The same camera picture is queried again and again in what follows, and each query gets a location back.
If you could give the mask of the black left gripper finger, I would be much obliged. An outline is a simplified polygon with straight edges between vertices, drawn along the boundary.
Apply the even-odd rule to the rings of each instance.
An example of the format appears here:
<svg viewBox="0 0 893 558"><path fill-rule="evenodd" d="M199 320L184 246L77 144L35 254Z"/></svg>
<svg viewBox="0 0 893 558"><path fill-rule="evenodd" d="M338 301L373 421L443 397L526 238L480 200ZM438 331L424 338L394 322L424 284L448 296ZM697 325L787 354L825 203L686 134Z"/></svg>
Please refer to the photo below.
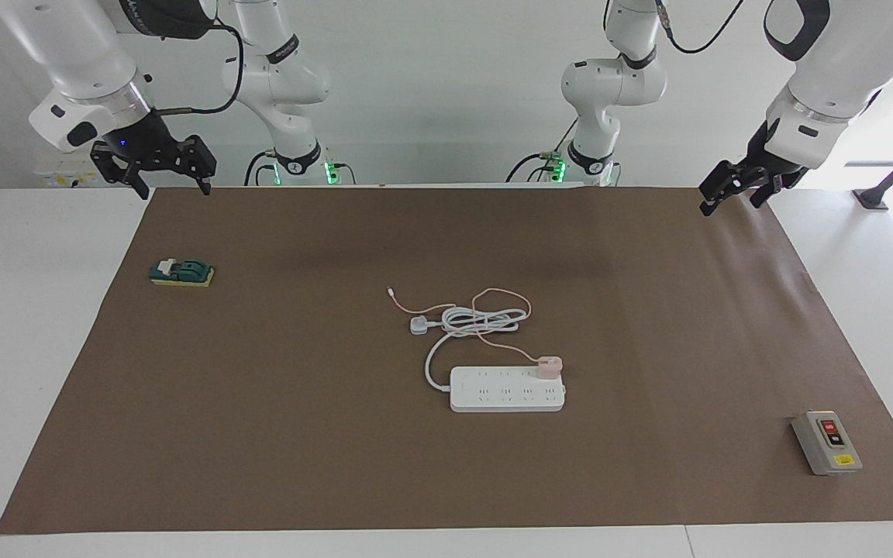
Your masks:
<svg viewBox="0 0 893 558"><path fill-rule="evenodd" d="M755 190L749 201L754 208L762 208L762 205L765 205L769 198L779 193L784 188L784 178L788 174L791 174L791 172L779 172L779 170L764 167L752 168L749 172L749 177L751 177L750 184L752 187L755 187Z"/></svg>
<svg viewBox="0 0 893 558"><path fill-rule="evenodd" d="M719 161L705 180L698 186L704 201L699 211L708 218L727 198L739 195L747 189L744 184L745 166L730 161Z"/></svg>

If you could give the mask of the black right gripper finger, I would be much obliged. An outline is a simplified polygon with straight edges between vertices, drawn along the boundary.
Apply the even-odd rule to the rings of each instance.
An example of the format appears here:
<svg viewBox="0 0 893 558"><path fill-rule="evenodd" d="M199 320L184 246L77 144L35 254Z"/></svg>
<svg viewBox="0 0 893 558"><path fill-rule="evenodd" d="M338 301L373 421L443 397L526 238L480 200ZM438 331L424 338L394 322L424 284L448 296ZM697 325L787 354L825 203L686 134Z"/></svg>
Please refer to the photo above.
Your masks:
<svg viewBox="0 0 893 558"><path fill-rule="evenodd" d="M212 178L217 167L217 159L212 150L199 136L188 136L176 144L176 149L177 172L194 179L203 195L210 195Z"/></svg>
<svg viewBox="0 0 893 558"><path fill-rule="evenodd" d="M121 159L110 147L92 147L90 158L102 179L110 184L124 184L138 195L141 200L149 200L150 189L140 177L138 163L131 161L125 167L120 166Z"/></svg>

